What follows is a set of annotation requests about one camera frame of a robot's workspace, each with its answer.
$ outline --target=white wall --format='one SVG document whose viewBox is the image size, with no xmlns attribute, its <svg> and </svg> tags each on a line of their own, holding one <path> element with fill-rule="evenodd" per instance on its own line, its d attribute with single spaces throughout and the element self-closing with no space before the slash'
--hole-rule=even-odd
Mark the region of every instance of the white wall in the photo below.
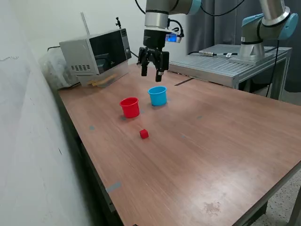
<svg viewBox="0 0 301 226">
<path fill-rule="evenodd" d="M 80 12 L 84 12 L 90 33 L 114 30 L 116 17 L 127 29 L 130 47 L 138 53 L 143 46 L 144 15 L 134 0 L 10 0 L 23 26 L 34 55 L 39 59 L 47 47 L 86 34 Z M 146 0 L 138 0 L 145 9 Z M 171 16 L 186 31 L 185 15 Z M 186 54 L 186 39 L 180 44 L 167 43 L 171 59 Z"/>
<path fill-rule="evenodd" d="M 92 226 L 76 147 L 8 0 L 0 31 L 0 225 Z"/>
</svg>

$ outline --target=gray curtain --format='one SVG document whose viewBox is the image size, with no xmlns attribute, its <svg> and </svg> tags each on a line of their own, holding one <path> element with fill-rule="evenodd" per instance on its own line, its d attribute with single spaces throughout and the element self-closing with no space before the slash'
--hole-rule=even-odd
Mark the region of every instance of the gray curtain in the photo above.
<svg viewBox="0 0 301 226">
<path fill-rule="evenodd" d="M 202 2 L 207 12 L 220 14 L 234 8 L 240 0 L 203 0 Z M 298 53 L 301 52 L 301 45 L 298 42 L 301 39 L 301 1 L 286 0 L 285 4 L 292 12 L 298 13 L 300 16 L 293 36 L 288 40 L 280 41 L 281 47 L 293 48 L 285 89 L 289 92 L 301 92 L 300 60 L 298 57 Z M 259 0 L 245 0 L 236 10 L 220 17 L 206 15 L 200 10 L 196 15 L 188 17 L 188 51 L 197 51 L 216 44 L 240 45 L 242 20 L 247 16 L 261 12 Z M 268 40 L 264 44 L 265 46 L 275 46 L 277 41 Z M 269 80 L 269 72 L 255 78 L 255 82 L 258 83 L 268 83 Z"/>
</svg>

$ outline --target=floor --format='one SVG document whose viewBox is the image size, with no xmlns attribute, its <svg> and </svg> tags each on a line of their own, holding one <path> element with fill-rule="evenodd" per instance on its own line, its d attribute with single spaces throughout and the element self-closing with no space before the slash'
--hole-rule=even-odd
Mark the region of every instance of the floor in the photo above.
<svg viewBox="0 0 301 226">
<path fill-rule="evenodd" d="M 267 89 L 263 89 L 257 94 L 264 96 L 266 92 Z M 301 105 L 301 93 L 285 91 L 282 100 Z M 267 213 L 252 226 L 285 226 L 290 219 L 300 186 L 301 170 L 269 200 Z"/>
</svg>

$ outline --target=red cube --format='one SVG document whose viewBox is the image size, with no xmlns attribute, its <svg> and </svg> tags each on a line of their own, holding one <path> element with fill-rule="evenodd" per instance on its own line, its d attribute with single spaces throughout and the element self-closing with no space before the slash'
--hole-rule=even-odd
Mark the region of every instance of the red cube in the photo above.
<svg viewBox="0 0 301 226">
<path fill-rule="evenodd" d="M 142 139 L 148 138 L 149 137 L 149 133 L 147 132 L 146 129 L 143 129 L 140 131 L 140 136 Z"/>
</svg>

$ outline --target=wire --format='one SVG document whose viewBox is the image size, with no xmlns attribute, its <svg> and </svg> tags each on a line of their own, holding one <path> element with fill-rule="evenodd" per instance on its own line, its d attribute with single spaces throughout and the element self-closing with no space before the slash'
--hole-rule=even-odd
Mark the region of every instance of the wire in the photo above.
<svg viewBox="0 0 301 226">
<path fill-rule="evenodd" d="M 51 48 L 60 48 L 60 46 L 49 47 L 49 48 L 47 49 L 47 52 L 48 52 Z"/>
<path fill-rule="evenodd" d="M 193 54 L 193 53 L 199 53 L 199 51 L 190 52 L 188 55 Z"/>
<path fill-rule="evenodd" d="M 238 3 L 233 9 L 231 9 L 231 10 L 225 12 L 225 13 L 222 13 L 222 14 L 212 14 L 212 13 L 208 13 L 208 12 L 206 12 L 206 11 L 204 10 L 202 4 L 201 4 L 201 9 L 204 11 L 204 13 L 206 13 L 206 14 L 208 14 L 208 15 L 210 15 L 210 16 L 223 16 L 223 15 L 226 15 L 226 14 L 232 12 L 233 10 L 237 9 L 241 4 L 243 4 L 244 1 L 245 1 L 245 0 L 242 0 L 242 1 L 241 1 L 240 3 Z"/>
<path fill-rule="evenodd" d="M 140 9 L 140 11 L 141 11 L 143 14 L 145 14 L 145 12 L 143 11 L 143 9 L 139 6 L 139 3 L 137 2 L 137 0 L 135 0 L 135 2 L 136 2 L 136 5 L 138 6 L 138 8 Z"/>
<path fill-rule="evenodd" d="M 176 23 L 176 24 L 179 25 L 179 27 L 180 27 L 180 35 L 178 35 L 178 37 L 183 38 L 183 37 L 184 37 L 184 30 L 183 30 L 183 27 L 182 27 L 182 25 L 180 24 L 180 22 L 177 21 L 177 20 L 168 19 L 168 27 L 169 27 L 170 22 L 174 22 L 174 23 Z"/>
<path fill-rule="evenodd" d="M 279 51 L 279 40 L 277 40 L 277 50 L 276 50 L 276 57 L 275 57 L 275 63 L 274 63 L 274 67 L 273 67 L 272 77 L 271 77 L 271 80 L 269 81 L 269 88 L 268 88 L 268 92 L 267 92 L 267 94 L 266 94 L 265 97 L 268 97 L 268 95 L 269 95 L 269 89 L 270 89 L 271 84 L 273 82 L 273 78 L 274 78 L 274 74 L 275 74 L 275 69 L 276 69 L 276 65 L 277 65 L 278 51 Z"/>
<path fill-rule="evenodd" d="M 174 32 L 178 32 L 180 29 L 178 28 L 178 27 L 175 27 L 174 29 L 173 29 L 173 31 Z"/>
<path fill-rule="evenodd" d="M 204 54 L 203 51 L 193 51 L 193 52 L 190 52 L 188 55 L 192 54 L 192 53 L 200 53 L 200 54 Z M 221 55 L 224 55 L 226 56 L 228 53 L 210 53 L 210 57 L 216 57 L 216 56 L 221 56 Z M 233 56 L 237 56 L 238 53 L 231 53 Z"/>
<path fill-rule="evenodd" d="M 132 51 L 131 51 L 131 53 L 135 56 L 135 57 L 137 57 L 137 58 L 139 58 L 135 53 L 133 53 Z"/>
</svg>

